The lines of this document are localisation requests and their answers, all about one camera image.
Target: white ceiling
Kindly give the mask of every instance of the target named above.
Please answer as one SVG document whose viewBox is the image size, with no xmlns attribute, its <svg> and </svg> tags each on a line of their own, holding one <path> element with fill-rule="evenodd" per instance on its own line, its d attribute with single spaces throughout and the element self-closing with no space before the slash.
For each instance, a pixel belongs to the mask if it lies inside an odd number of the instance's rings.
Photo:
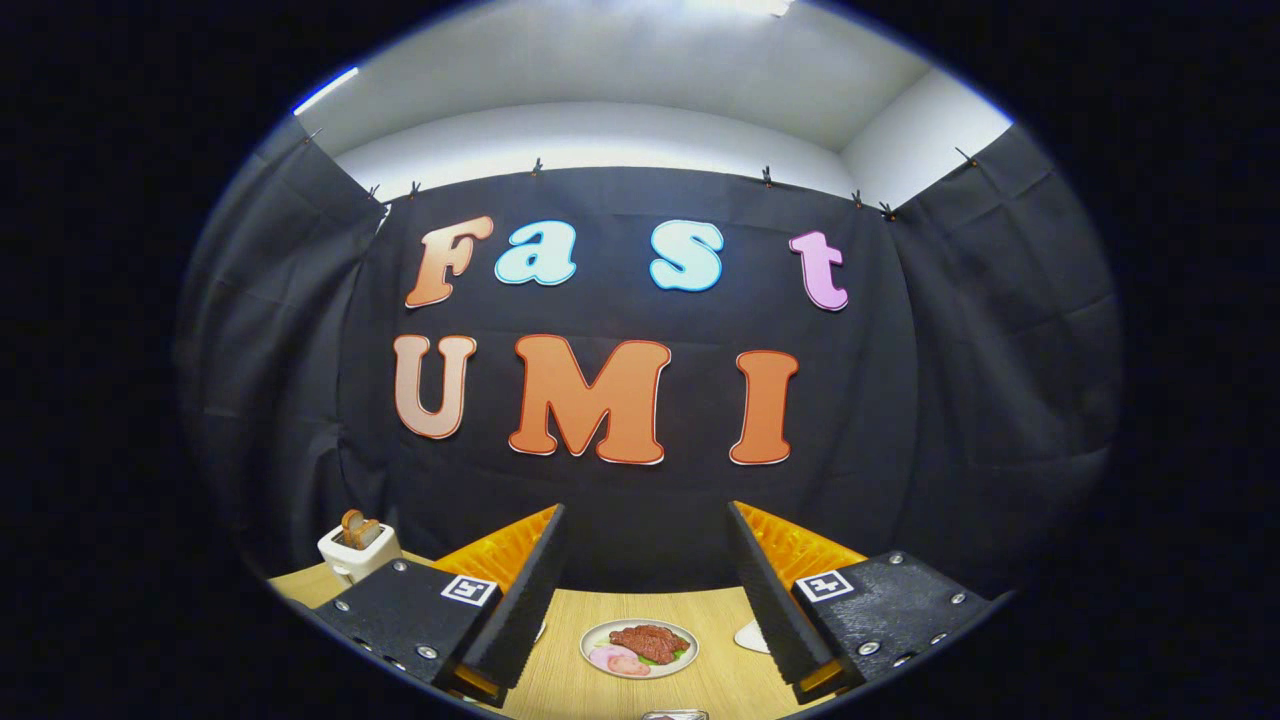
<svg viewBox="0 0 1280 720">
<path fill-rule="evenodd" d="M 499 0 L 415 32 L 298 117 L 330 155 L 433 120 L 561 101 L 662 105 L 840 152 L 923 77 L 914 53 L 796 0 Z"/>
</svg>

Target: ceiling light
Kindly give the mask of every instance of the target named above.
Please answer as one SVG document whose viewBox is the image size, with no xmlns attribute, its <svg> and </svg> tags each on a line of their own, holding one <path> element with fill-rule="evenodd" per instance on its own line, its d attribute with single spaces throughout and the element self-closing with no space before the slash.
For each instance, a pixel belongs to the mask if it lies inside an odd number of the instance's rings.
<svg viewBox="0 0 1280 720">
<path fill-rule="evenodd" d="M 293 114 L 294 115 L 302 114 L 303 110 L 306 110 L 307 108 L 315 105 L 317 100 L 320 100 L 325 95 L 329 95 L 330 92 L 333 92 L 333 88 L 335 88 L 339 85 L 347 82 L 348 79 L 356 77 L 356 73 L 358 73 L 358 72 L 360 72 L 360 68 L 351 68 L 349 70 L 342 73 L 340 76 L 338 76 L 338 79 L 335 79 L 335 81 L 330 82 L 329 85 L 321 87 L 320 92 L 316 92 L 315 95 L 312 95 L 311 97 L 308 97 L 306 102 L 298 105 L 297 109 L 293 110 Z"/>
<path fill-rule="evenodd" d="M 744 13 L 781 18 L 787 14 L 792 1 L 794 0 L 700 0 L 696 4 L 730 8 L 733 10 L 742 10 Z"/>
</svg>

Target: letter m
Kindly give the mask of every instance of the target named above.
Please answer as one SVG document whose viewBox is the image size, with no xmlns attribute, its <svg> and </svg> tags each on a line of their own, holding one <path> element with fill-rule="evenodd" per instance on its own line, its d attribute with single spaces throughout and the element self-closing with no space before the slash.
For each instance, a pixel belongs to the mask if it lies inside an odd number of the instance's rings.
<svg viewBox="0 0 1280 720">
<path fill-rule="evenodd" d="M 525 361 L 525 398 L 520 429 L 509 439 L 512 450 L 530 455 L 556 452 L 548 430 L 548 411 L 568 451 L 586 452 L 600 423 L 608 416 L 604 439 L 596 455 L 609 462 L 654 465 L 664 451 L 654 438 L 658 379 L 671 363 L 671 350 L 657 342 L 627 341 L 609 355 L 591 384 L 559 336 L 535 334 L 516 342 L 516 355 Z"/>
</svg>

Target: wooden table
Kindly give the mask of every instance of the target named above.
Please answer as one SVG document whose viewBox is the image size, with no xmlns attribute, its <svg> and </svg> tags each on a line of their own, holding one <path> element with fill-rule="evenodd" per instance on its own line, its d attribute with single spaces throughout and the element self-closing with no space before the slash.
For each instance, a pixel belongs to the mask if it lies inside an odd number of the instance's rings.
<svg viewBox="0 0 1280 720">
<path fill-rule="evenodd" d="M 406 560 L 430 565 L 424 557 Z M 333 600 L 343 587 L 325 564 L 271 579 L 280 594 L 308 607 Z M 653 680 L 616 678 L 579 651 L 582 633 L 611 620 L 646 618 L 675 623 L 698 637 L 691 665 Z M 778 675 L 773 659 L 733 642 L 753 620 L 742 588 L 686 593 L 594 593 L 557 589 L 547 632 L 534 644 L 518 687 L 506 706 L 488 707 L 524 720 L 639 720 L 654 710 L 705 710 L 712 720 L 774 720 L 804 707 Z"/>
</svg>

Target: black curtain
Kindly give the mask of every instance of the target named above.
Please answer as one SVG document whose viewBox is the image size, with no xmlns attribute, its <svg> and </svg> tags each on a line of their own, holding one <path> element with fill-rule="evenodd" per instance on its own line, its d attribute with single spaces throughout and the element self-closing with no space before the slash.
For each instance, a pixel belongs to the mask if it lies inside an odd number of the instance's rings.
<svg viewBox="0 0 1280 720">
<path fill-rule="evenodd" d="M 919 433 L 895 542 L 991 594 L 1064 539 L 1120 410 L 1101 238 L 1012 127 L 896 213 Z"/>
<path fill-rule="evenodd" d="M 255 570 L 319 560 L 349 503 L 335 383 L 343 310 L 385 209 L 289 115 L 212 210 L 179 300 L 186 434 Z"/>
<path fill-rule="evenodd" d="M 553 502 L 568 506 L 563 587 L 736 584 L 722 506 L 742 500 L 864 553 L 900 547 L 987 594 L 1015 582 L 1102 469 L 1115 424 L 1119 320 L 1101 245 L 1050 160 L 1016 128 L 897 209 L 716 173 L 584 168 L 483 178 L 384 208 L 285 122 L 212 214 L 183 297 L 178 364 L 188 433 L 224 515 L 269 575 L 320 561 L 347 507 L 438 556 Z M 406 309 L 425 232 L 489 215 L 442 304 Z M 516 228 L 573 225 L 576 274 L 554 287 L 493 273 Z M 649 278 L 666 220 L 714 224 L 721 279 L 698 293 Z M 849 292 L 808 299 L 787 241 L 826 233 Z M 476 338 L 458 432 L 399 421 L 392 341 Z M 626 340 L 672 351 L 655 466 L 507 445 L 525 334 L 568 340 L 588 380 Z M 742 423 L 739 354 L 776 350 L 791 457 L 730 461 Z M 422 405 L 440 401 L 440 356 Z"/>
</svg>

